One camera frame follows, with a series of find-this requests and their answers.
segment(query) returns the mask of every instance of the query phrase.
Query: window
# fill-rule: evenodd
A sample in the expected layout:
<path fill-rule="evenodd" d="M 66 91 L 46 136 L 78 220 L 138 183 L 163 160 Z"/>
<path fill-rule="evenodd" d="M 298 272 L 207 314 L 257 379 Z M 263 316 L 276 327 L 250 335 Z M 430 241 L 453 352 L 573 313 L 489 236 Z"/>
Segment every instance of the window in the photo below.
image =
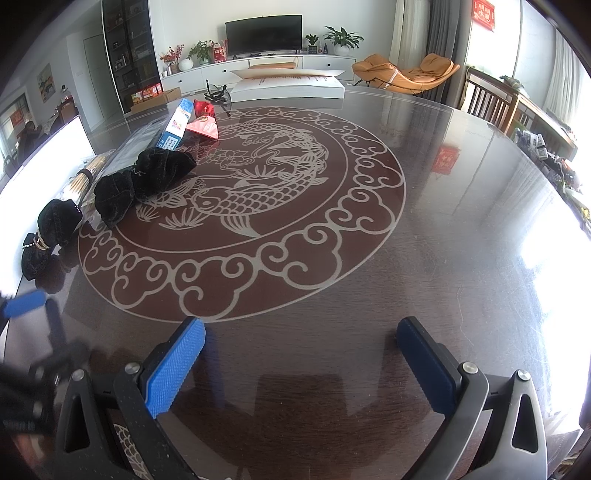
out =
<path fill-rule="evenodd" d="M 24 93 L 0 113 L 0 153 L 3 158 L 16 153 L 17 135 L 25 128 L 25 124 L 32 120 L 33 116 Z"/>

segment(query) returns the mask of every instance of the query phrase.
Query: orange lounge chair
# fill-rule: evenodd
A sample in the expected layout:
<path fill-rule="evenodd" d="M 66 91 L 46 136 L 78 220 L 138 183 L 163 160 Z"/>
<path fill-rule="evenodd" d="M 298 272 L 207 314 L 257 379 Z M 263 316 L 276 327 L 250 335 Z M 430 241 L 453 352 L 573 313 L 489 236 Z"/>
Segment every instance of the orange lounge chair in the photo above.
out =
<path fill-rule="evenodd" d="M 414 95 L 441 85 L 459 68 L 450 59 L 430 53 L 418 67 L 398 70 L 388 59 L 375 53 L 353 64 L 353 73 L 361 79 L 357 83 L 365 81 L 368 86 Z"/>

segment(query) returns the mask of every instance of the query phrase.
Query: black velvet bag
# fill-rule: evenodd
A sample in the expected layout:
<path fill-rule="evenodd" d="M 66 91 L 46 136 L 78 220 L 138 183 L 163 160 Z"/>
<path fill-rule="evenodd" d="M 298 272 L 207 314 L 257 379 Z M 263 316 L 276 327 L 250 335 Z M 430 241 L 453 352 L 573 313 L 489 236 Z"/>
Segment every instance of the black velvet bag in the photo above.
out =
<path fill-rule="evenodd" d="M 69 243 L 82 220 L 82 212 L 72 200 L 53 199 L 37 218 L 37 233 L 29 233 L 23 243 L 22 274 L 33 280 L 47 266 L 51 252 L 57 245 Z"/>
<path fill-rule="evenodd" d="M 116 171 L 102 177 L 95 186 L 95 208 L 103 222 L 112 228 L 134 203 L 131 169 Z"/>
<path fill-rule="evenodd" d="M 191 154 L 148 148 L 139 154 L 132 179 L 135 200 L 144 202 L 152 195 L 164 192 L 195 168 Z"/>
<path fill-rule="evenodd" d="M 191 154 L 148 148 L 139 154 L 131 169 L 101 178 L 95 187 L 95 207 L 104 223 L 112 228 L 135 201 L 168 190 L 196 166 Z"/>

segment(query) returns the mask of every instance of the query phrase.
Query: red gift box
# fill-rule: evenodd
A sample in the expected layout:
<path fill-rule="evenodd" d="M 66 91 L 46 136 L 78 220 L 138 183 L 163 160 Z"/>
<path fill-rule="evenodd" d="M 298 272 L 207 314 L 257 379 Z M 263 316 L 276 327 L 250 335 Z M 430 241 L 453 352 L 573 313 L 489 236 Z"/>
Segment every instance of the red gift box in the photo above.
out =
<path fill-rule="evenodd" d="M 226 52 L 219 43 L 213 44 L 213 61 L 214 63 L 220 63 L 226 61 Z"/>

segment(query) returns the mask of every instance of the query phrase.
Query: red flower arrangement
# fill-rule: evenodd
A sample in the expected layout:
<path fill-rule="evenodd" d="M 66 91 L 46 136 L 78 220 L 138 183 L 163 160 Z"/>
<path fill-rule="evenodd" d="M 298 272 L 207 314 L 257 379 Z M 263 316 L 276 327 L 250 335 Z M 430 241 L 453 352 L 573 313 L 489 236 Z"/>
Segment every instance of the red flower arrangement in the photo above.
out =
<path fill-rule="evenodd" d="M 173 50 L 172 47 L 168 47 L 168 52 L 163 53 L 162 55 L 160 55 L 160 60 L 162 60 L 164 63 L 177 63 L 179 58 L 181 57 L 181 53 L 183 51 L 184 48 L 184 43 L 177 45 L 176 50 Z"/>

